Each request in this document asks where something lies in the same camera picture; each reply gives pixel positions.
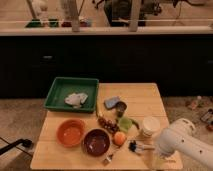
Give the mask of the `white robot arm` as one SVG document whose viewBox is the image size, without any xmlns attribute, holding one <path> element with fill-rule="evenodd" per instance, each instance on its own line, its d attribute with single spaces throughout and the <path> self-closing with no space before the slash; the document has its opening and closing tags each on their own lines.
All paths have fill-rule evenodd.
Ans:
<svg viewBox="0 0 213 171">
<path fill-rule="evenodd" d="M 167 158 L 176 151 L 213 170 L 213 146 L 193 137 L 195 125 L 186 118 L 180 118 L 164 128 L 154 142 L 156 153 Z"/>
</svg>

